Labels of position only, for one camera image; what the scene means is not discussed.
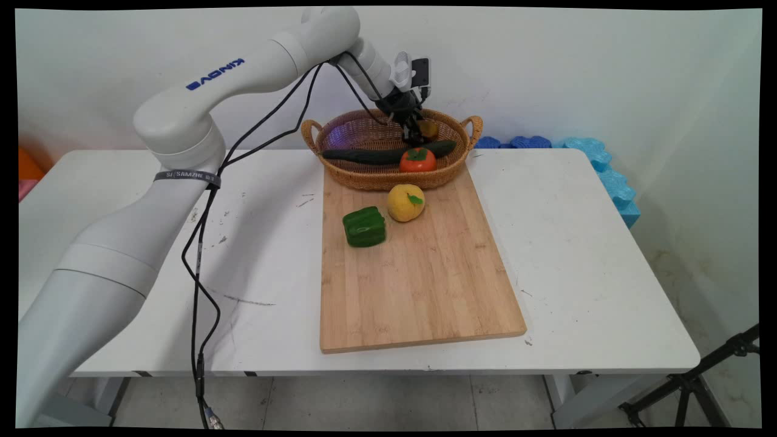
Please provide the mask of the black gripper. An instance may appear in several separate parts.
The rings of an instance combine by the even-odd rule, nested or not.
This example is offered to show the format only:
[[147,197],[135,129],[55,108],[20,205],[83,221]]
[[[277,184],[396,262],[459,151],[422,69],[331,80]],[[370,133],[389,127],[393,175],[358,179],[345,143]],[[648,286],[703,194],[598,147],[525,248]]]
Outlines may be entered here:
[[401,124],[402,140],[408,146],[426,144],[426,120],[420,112],[425,96],[413,90],[406,92],[394,87],[388,96],[375,100],[376,107],[397,124]]

